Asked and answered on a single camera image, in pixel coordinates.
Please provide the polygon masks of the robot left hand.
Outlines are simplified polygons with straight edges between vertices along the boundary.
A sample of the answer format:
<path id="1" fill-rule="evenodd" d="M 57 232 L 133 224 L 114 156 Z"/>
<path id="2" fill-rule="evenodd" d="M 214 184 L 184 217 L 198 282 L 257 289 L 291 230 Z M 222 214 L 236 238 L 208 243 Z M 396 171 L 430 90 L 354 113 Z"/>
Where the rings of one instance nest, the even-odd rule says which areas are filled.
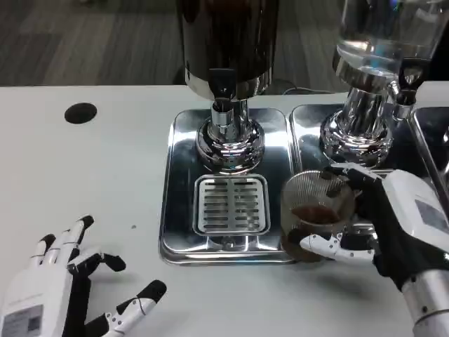
<path id="1" fill-rule="evenodd" d="M 38 241 L 28 266 L 12 278 L 1 306 L 2 336 L 125 336 L 167 292 L 161 280 L 87 321 L 91 275 L 104 264 L 114 272 L 126 269 L 120 256 L 98 248 L 80 249 L 90 215 L 78 219 L 59 236 Z"/>

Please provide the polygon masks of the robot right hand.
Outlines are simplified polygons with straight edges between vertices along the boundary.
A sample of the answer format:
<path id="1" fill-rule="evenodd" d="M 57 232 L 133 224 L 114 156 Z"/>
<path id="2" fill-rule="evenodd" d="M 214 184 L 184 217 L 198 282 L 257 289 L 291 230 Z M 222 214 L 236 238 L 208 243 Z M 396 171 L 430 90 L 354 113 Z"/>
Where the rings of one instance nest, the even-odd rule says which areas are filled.
<path id="1" fill-rule="evenodd" d="M 371 249 L 342 247 L 342 233 L 310 234 L 300 247 L 342 263 L 373 264 L 397 289 L 425 272 L 448 271 L 448 217 L 434 190 L 421 178 L 396 169 L 385 177 L 354 163 L 331 164 L 327 172 L 360 190 L 377 235 Z"/>

